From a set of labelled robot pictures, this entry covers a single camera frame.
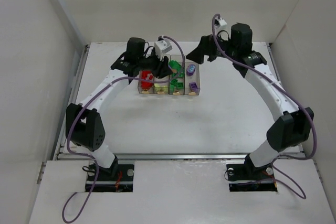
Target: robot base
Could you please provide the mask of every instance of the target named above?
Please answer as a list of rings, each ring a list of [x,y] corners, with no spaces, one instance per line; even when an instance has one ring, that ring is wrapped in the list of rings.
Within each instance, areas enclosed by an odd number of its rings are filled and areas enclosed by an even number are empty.
[[[274,178],[273,174],[268,174],[267,169],[271,169],[271,166],[264,167],[256,173],[248,173],[246,166],[242,163],[239,164],[227,164],[226,173],[229,183],[230,191],[278,191],[276,182],[270,178]],[[270,179],[261,183],[245,184],[262,179]]]
[[[112,170],[106,171],[99,169],[99,175],[96,185],[93,189],[95,192],[132,192],[134,178],[134,164],[112,165]],[[95,165],[89,166],[90,170],[95,169]],[[94,180],[94,174],[88,173],[85,190],[88,192]]]

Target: red object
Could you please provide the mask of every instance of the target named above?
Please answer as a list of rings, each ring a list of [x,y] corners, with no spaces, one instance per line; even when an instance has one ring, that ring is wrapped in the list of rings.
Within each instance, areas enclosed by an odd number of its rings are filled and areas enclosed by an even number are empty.
[[[118,191],[118,188],[119,188],[119,184],[120,184],[120,180],[121,180],[121,178],[122,178],[122,172],[120,171],[119,173],[118,173],[118,180],[117,180],[117,182],[115,183],[115,192],[117,192]]]
[[[153,80],[154,76],[152,75],[152,73],[149,70],[143,70],[143,71],[141,71],[140,78],[143,79],[143,80]],[[150,89],[151,87],[153,87],[152,83],[145,82],[145,81],[141,82],[141,88],[142,89]]]

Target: white panel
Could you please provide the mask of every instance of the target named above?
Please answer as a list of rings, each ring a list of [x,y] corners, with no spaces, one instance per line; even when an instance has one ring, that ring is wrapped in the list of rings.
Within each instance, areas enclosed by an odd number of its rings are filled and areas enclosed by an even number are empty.
[[[26,223],[75,51],[49,0],[0,0],[0,31],[0,223]]]
[[[210,33],[221,13],[228,25],[248,23],[254,41],[272,42],[298,0],[66,0],[88,41],[126,41],[132,35],[155,40],[167,34],[196,41]]]
[[[198,42],[180,43],[184,53]],[[77,102],[104,79],[126,43],[90,46]],[[271,66],[264,42],[254,43]],[[174,46],[169,52],[178,54]],[[115,153],[249,153],[266,138],[273,118],[257,91],[223,58],[200,66],[200,95],[143,95],[136,81],[102,112],[107,144]]]
[[[83,191],[87,161],[48,162],[30,224],[62,223],[61,210],[74,191]],[[278,193],[230,193],[223,161],[141,161],[135,163],[132,193],[93,193],[76,224],[89,223],[295,223],[334,224],[312,161],[277,161],[307,194],[301,200],[282,184]],[[290,183],[275,171],[275,177]],[[87,193],[66,209],[72,219]]]
[[[273,46],[286,89],[310,106],[318,132],[318,163],[336,214],[336,0],[300,0]],[[305,145],[310,151],[311,142]]]

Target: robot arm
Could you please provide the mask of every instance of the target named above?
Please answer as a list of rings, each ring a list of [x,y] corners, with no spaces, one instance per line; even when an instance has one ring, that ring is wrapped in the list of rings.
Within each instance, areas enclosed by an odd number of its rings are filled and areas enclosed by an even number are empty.
[[[219,37],[219,33],[225,26],[226,23],[223,19],[218,19],[215,23],[215,34],[221,49],[234,60],[258,70],[274,83],[278,83],[264,57],[260,53],[252,51],[252,30],[250,27],[238,23],[231,27],[231,38],[223,40]],[[208,61],[210,62],[217,57],[223,57],[217,51],[212,35],[203,36],[197,48],[186,58],[202,64],[205,55],[209,56]],[[271,166],[271,162],[282,151],[308,139],[310,125],[298,106],[263,77],[237,64],[233,64],[233,66],[257,90],[271,111],[275,122],[267,131],[264,143],[246,156],[244,164],[232,165],[234,173],[228,174],[228,179],[230,181],[259,180],[263,177],[262,173]],[[306,108],[306,110],[313,119],[313,111],[310,108]]]
[[[107,76],[98,85],[98,87],[88,97],[78,104],[70,104],[66,112],[66,137],[82,105],[87,104],[95,95],[101,92],[107,85],[111,85],[102,93],[93,103],[91,103],[82,115],[80,122],[75,126],[71,136],[71,141],[88,149],[89,153],[95,157],[101,170],[113,176],[118,163],[115,155],[104,143],[105,130],[100,117],[112,102],[112,100],[127,87],[131,80],[125,77],[136,77],[140,70],[151,70],[156,78],[163,78],[171,75],[173,72],[168,66],[168,57],[164,56],[166,52],[172,49],[168,40],[160,39],[155,42],[150,56],[146,56],[144,51],[145,40],[140,38],[130,38],[127,43],[126,52],[111,66]]]

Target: purple block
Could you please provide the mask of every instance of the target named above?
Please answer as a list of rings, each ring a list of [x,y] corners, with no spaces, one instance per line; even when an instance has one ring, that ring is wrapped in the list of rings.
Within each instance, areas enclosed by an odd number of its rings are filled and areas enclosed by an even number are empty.
[[[196,66],[194,64],[190,64],[187,67],[187,76],[192,76],[196,70]]]
[[[194,90],[194,91],[195,91],[195,89],[198,89],[198,86],[197,86],[196,82],[189,83],[189,87],[190,87],[191,90]]]

